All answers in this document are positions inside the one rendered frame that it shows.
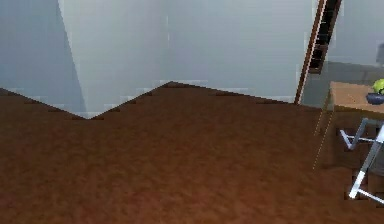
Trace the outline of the dark blue bowl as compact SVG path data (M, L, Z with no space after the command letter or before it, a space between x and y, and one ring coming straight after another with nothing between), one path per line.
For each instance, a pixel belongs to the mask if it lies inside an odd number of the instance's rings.
M366 100L371 105L381 105L384 104L384 94L368 93L366 95Z

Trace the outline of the grey box on wall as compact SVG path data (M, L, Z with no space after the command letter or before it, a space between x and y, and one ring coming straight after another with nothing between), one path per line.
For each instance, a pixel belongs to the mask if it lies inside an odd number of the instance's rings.
M384 65L384 43L381 43L378 46L377 55L376 55L376 63L380 66Z

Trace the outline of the wooden table with metal legs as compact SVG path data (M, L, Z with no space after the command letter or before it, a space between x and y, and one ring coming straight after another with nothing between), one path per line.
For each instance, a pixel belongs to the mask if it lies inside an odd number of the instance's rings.
M358 85L342 82L331 81L329 89L327 91L319 120L315 128L314 135L320 133L324 116L328 111L329 105L332 105L332 110L328 117L328 123L325 126L324 134L322 136L313 168L316 168L316 164L319 161L322 149L325 147L329 130L333 126L333 117L338 111L358 111L363 115L361 123L357 132L354 135L348 135L344 130L340 130L343 141L348 150L353 151L359 141L371 143L371 148L366 156L356 179L349 191L348 197L355 199L358 194L364 195L382 205L384 205L384 199L375 196L361 188L362 181L367 176L368 170L376 160L381 151L384 150L384 103L372 104L368 100L368 95L377 95L374 89L367 85ZM365 131L365 127L368 124L379 124L380 129L377 136L374 139L363 138L362 134Z

